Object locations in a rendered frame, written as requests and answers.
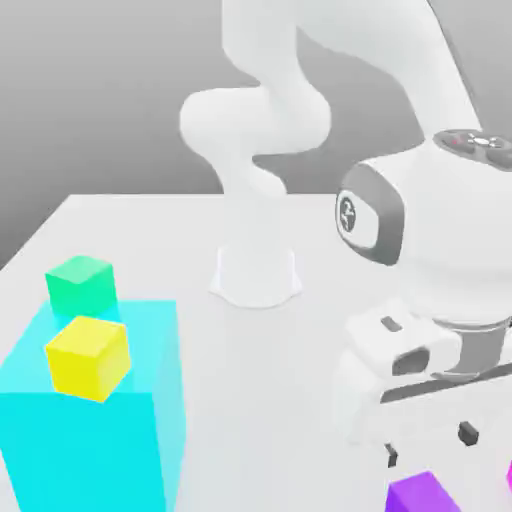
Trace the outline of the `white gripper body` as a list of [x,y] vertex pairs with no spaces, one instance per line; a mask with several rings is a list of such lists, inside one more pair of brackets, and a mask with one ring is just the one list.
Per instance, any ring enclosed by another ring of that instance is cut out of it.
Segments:
[[500,364],[468,382],[423,380],[419,374],[375,374],[352,351],[342,353],[334,377],[334,418],[350,444],[384,444],[455,426],[489,421],[512,408],[512,346]]

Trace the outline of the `small purple cube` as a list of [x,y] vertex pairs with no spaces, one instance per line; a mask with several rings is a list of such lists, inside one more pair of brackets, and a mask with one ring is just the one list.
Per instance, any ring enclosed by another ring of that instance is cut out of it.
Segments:
[[430,471],[392,482],[385,512],[462,512]]

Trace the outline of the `small yellow cube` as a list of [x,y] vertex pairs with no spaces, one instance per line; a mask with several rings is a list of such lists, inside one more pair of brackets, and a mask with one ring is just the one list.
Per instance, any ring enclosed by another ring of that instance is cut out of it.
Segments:
[[105,402],[131,369],[126,326],[75,317],[46,346],[54,390]]

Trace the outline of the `small green cube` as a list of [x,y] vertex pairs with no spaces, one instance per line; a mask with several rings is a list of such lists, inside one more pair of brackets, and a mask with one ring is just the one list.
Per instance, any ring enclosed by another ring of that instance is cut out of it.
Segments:
[[45,273],[52,310],[63,316],[96,316],[117,303],[113,265],[78,255]]

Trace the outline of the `large cyan box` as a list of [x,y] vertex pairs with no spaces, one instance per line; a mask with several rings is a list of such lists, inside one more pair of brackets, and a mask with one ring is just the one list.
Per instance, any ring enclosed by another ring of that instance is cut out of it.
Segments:
[[103,403],[54,390],[43,304],[0,365],[0,451],[20,512],[174,512],[186,436],[176,304],[124,300],[130,372]]

